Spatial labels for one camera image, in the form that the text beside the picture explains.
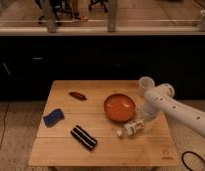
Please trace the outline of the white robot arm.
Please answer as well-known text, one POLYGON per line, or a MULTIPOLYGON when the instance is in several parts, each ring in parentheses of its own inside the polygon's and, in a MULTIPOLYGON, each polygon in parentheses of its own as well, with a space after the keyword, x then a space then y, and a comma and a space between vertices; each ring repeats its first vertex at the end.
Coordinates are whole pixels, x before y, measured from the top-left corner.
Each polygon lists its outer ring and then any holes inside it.
POLYGON ((162 111, 205 138, 205 112, 175 100, 174 95, 174 88, 167 83, 147 90, 140 105, 141 116, 152 120, 162 111))

